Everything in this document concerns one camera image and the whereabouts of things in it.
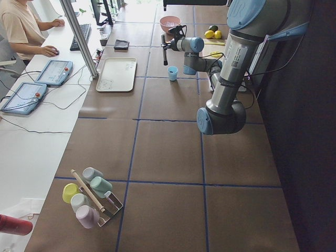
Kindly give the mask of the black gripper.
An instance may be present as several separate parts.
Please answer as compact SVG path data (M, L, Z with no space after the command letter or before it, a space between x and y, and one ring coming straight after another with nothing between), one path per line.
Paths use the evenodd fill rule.
M179 51L175 39L172 39L169 43L161 43L163 50L172 49L173 51Z

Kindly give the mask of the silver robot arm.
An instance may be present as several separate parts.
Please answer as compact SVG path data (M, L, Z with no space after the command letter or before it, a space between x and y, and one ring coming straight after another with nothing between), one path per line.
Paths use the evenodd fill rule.
M166 11L168 5L199 5L199 6L229 6L230 0L163 0Z
M186 75L206 72L214 86L212 98L197 111L203 134L236 133L244 127L246 111L236 94L256 48L266 39L281 41L305 34L312 6L312 1L233 1L227 13L229 34L223 61L200 57L204 41L186 37L181 25L170 30L174 36L170 42L161 36L163 50L184 52Z

